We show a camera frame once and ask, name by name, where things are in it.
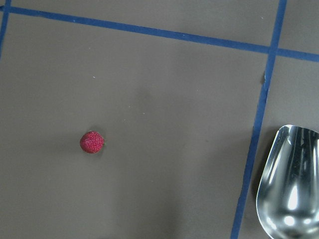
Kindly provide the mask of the red strawberry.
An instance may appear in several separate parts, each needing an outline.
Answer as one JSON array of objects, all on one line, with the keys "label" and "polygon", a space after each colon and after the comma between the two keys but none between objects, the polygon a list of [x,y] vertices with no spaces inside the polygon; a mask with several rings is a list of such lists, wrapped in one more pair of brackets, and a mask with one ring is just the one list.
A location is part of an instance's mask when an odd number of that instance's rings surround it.
[{"label": "red strawberry", "polygon": [[89,131],[81,137],[79,144],[84,152],[95,154],[102,150],[105,140],[98,132]]}]

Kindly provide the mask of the silver metal scoop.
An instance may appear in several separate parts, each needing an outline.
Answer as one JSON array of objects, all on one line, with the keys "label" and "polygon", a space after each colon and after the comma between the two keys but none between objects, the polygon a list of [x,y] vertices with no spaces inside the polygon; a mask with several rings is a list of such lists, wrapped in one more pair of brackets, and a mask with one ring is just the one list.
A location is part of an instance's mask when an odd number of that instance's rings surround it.
[{"label": "silver metal scoop", "polygon": [[258,220],[272,239],[319,237],[319,134],[284,125],[276,133],[256,196]]}]

